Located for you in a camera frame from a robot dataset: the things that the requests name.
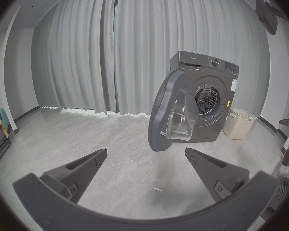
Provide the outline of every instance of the open door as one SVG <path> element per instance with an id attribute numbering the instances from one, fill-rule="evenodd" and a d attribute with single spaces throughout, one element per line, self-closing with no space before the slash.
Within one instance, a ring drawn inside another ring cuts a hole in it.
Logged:
<path id="1" fill-rule="evenodd" d="M 186 72 L 176 69 L 163 81 L 155 98 L 149 122 L 149 145 L 164 151 L 175 139 L 189 141 L 199 110 Z"/>

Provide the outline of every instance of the marble floor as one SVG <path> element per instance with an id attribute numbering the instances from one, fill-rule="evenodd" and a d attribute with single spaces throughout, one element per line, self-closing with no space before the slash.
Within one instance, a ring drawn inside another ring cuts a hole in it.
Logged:
<path id="1" fill-rule="evenodd" d="M 148 123 L 143 114 L 40 108 L 17 122 L 19 133 L 11 136 L 12 145 L 0 161 L 0 192 L 29 229 L 41 230 L 12 182 L 106 147 L 108 157 L 78 204 L 123 218 L 168 218 L 214 204 L 184 155 L 186 146 L 247 168 L 250 177 L 259 170 L 271 173 L 281 158 L 284 140 L 259 120 L 244 140 L 230 140 L 221 132 L 215 142 L 174 143 L 165 152 L 150 149 Z"/>

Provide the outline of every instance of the beige laundry basket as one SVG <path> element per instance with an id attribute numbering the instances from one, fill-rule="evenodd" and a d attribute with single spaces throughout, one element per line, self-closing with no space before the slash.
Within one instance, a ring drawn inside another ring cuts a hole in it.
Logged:
<path id="1" fill-rule="evenodd" d="M 255 117 L 246 110 L 230 109 L 223 131 L 229 139 L 242 140 L 247 135 Z"/>

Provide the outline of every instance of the front-loading washing machine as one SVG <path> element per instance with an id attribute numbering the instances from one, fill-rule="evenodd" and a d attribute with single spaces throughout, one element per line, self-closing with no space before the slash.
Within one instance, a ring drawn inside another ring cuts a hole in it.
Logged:
<path id="1" fill-rule="evenodd" d="M 163 151 L 173 142 L 216 141 L 235 94 L 239 67 L 225 60 L 179 51 L 156 96 L 149 144 Z"/>

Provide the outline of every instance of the curtain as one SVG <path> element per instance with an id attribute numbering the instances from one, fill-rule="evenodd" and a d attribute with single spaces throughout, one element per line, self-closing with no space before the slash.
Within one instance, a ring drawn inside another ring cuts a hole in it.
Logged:
<path id="1" fill-rule="evenodd" d="M 260 115 L 269 47 L 264 27 L 243 0 L 118 0 L 115 66 L 121 114 L 151 113 L 178 50 L 238 64 L 232 107 Z"/>
<path id="2" fill-rule="evenodd" d="M 32 78 L 40 106 L 116 111 L 114 0 L 61 0 L 35 28 Z"/>

